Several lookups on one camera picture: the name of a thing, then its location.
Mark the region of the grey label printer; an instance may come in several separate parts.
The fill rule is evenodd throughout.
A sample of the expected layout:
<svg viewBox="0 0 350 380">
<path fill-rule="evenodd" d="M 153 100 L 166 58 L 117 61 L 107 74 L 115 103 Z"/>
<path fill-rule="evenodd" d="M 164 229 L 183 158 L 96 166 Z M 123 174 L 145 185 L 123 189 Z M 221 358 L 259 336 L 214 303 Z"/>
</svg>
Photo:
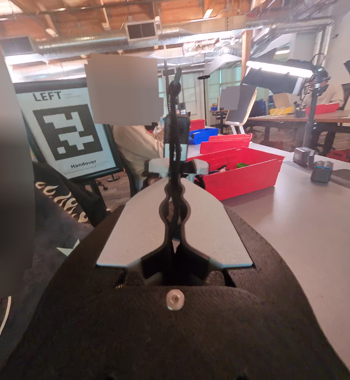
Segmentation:
<svg viewBox="0 0 350 380">
<path fill-rule="evenodd" d="M 295 148 L 293 162 L 301 167 L 312 168 L 314 165 L 315 150 L 307 147 Z"/>
</svg>

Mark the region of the ceiling air vent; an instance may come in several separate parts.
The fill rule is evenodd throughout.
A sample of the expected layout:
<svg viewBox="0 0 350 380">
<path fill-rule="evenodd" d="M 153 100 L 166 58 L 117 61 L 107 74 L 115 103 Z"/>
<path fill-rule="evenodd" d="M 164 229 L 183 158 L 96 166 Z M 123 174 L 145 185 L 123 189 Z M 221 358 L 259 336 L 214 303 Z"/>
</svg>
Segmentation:
<svg viewBox="0 0 350 380">
<path fill-rule="evenodd" d="M 157 39 L 157 27 L 155 20 L 128 22 L 125 24 L 128 42 Z"/>
</svg>

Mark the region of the framed code sign on stand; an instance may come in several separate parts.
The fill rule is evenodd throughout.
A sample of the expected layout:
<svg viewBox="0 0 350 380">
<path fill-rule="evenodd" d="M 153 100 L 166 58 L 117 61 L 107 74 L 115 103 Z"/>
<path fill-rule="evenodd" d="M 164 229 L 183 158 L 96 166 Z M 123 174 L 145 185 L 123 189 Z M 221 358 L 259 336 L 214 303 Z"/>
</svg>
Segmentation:
<svg viewBox="0 0 350 380">
<path fill-rule="evenodd" d="M 109 125 L 93 120 L 86 78 L 13 84 L 30 148 L 74 182 L 124 171 Z"/>
</svg>

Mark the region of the studio light panel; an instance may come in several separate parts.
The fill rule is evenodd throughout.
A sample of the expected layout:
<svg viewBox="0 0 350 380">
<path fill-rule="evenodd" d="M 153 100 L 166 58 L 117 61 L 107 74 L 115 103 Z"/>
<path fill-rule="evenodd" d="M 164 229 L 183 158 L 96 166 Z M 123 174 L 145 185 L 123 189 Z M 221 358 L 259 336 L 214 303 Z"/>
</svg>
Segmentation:
<svg viewBox="0 0 350 380">
<path fill-rule="evenodd" d="M 315 66 L 305 60 L 263 61 L 249 60 L 241 84 L 266 88 L 273 94 L 297 95 L 306 81 L 311 79 Z"/>
</svg>

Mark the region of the silver ventilation duct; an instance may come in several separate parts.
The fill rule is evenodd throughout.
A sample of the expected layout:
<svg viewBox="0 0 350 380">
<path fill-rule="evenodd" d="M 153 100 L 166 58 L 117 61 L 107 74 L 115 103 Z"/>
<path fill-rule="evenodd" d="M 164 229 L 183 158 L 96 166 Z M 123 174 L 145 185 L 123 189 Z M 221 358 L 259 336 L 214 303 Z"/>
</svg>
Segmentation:
<svg viewBox="0 0 350 380">
<path fill-rule="evenodd" d="M 298 20 L 293 23 L 275 23 L 275 24 L 258 24 L 249 25 L 241 29 L 232 29 L 218 31 L 212 26 L 201 26 L 189 28 L 172 26 L 162 28 L 158 31 L 157 36 L 129 40 L 126 31 L 111 31 L 99 35 L 79 36 L 71 38 L 58 38 L 51 41 L 35 41 L 33 43 L 37 53 L 43 55 L 46 59 L 59 59 L 70 56 L 80 56 L 85 54 L 105 53 L 118 50 L 131 50 L 149 48 L 163 45 L 178 45 L 182 43 L 238 38 L 244 30 L 263 29 L 259 38 L 263 35 L 293 33 L 296 31 L 315 30 L 333 23 L 333 19 L 327 17 L 318 17 L 309 20 Z"/>
</svg>

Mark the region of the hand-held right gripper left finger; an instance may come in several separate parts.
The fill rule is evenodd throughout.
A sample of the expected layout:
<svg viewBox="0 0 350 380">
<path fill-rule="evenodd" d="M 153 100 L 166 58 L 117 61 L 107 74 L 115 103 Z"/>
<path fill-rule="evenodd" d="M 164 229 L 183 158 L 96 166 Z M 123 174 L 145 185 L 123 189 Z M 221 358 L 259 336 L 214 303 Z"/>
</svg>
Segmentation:
<svg viewBox="0 0 350 380">
<path fill-rule="evenodd" d="M 137 193 L 125 205 L 98 260 L 98 266 L 127 268 L 162 247 L 166 222 L 159 209 L 166 200 L 163 178 Z"/>
</svg>

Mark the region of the black floor lamp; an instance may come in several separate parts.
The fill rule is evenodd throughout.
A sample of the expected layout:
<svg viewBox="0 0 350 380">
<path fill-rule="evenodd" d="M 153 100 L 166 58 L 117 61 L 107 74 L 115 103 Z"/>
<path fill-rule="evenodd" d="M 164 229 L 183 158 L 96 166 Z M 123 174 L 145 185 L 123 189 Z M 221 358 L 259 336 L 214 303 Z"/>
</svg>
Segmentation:
<svg viewBox="0 0 350 380">
<path fill-rule="evenodd" d="M 208 126 L 207 122 L 207 91 L 206 91 L 206 81 L 210 78 L 210 75 L 201 75 L 197 79 L 202 83 L 203 86 L 203 110 L 204 110 L 204 122 L 205 127 Z"/>
</svg>

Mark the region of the blue plastic bin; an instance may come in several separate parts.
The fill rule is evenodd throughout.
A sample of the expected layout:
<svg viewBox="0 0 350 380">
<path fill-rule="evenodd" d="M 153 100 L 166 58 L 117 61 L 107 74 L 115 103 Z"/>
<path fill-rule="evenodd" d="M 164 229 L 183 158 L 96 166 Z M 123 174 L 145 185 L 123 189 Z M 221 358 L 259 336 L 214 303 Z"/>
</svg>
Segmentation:
<svg viewBox="0 0 350 380">
<path fill-rule="evenodd" d="M 211 136 L 217 136 L 219 128 L 204 128 L 192 130 L 189 132 L 188 145 L 199 145 L 202 142 L 207 142 Z"/>
</svg>

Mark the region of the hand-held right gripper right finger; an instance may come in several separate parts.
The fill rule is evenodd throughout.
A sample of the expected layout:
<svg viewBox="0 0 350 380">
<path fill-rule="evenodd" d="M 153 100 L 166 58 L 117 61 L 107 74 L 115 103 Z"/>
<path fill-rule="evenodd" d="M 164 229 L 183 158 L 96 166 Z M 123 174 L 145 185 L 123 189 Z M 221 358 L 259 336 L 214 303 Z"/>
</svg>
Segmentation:
<svg viewBox="0 0 350 380">
<path fill-rule="evenodd" d="M 187 212 L 182 242 L 218 268 L 249 268 L 253 261 L 223 204 L 205 189 L 181 179 Z"/>
</svg>

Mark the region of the wooden desk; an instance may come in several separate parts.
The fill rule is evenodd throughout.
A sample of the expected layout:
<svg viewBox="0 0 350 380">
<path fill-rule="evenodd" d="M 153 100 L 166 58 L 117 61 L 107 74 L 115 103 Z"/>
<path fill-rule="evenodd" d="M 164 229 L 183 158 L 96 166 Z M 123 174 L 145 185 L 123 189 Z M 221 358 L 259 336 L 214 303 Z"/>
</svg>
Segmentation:
<svg viewBox="0 0 350 380">
<path fill-rule="evenodd" d="M 322 147 L 323 156 L 327 156 L 333 148 L 334 139 L 337 133 L 350 134 L 350 111 L 335 111 L 331 113 L 318 114 L 314 118 L 312 125 L 310 142 L 302 146 L 311 149 Z M 244 124 L 244 128 L 264 127 L 264 142 L 267 144 L 270 139 L 270 129 L 285 129 L 294 127 L 296 129 L 304 128 L 307 123 L 307 117 L 297 118 L 294 115 L 283 116 L 260 116 L 251 117 Z"/>
</svg>

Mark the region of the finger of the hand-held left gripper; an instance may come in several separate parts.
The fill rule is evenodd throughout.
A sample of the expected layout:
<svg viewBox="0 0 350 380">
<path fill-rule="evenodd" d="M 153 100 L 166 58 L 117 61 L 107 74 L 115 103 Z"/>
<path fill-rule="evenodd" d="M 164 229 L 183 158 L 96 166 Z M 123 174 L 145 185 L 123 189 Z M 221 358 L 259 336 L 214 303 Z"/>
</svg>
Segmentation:
<svg viewBox="0 0 350 380">
<path fill-rule="evenodd" d="M 209 164 L 200 159 L 192 159 L 184 161 L 181 164 L 181 177 L 186 178 L 190 182 L 194 182 L 197 176 L 209 174 Z"/>
<path fill-rule="evenodd" d="M 169 158 L 151 159 L 145 161 L 145 172 L 148 174 L 158 174 L 160 178 L 167 178 L 169 166 Z"/>
</svg>

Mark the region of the grey battery charger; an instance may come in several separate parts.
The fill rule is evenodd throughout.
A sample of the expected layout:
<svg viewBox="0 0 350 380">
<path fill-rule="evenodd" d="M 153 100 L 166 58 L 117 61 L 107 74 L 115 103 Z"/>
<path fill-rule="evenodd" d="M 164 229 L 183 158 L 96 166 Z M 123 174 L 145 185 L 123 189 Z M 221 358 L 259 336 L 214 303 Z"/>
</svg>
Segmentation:
<svg viewBox="0 0 350 380">
<path fill-rule="evenodd" d="M 315 161 L 312 166 L 310 181 L 313 183 L 329 183 L 334 164 L 331 161 Z"/>
</svg>

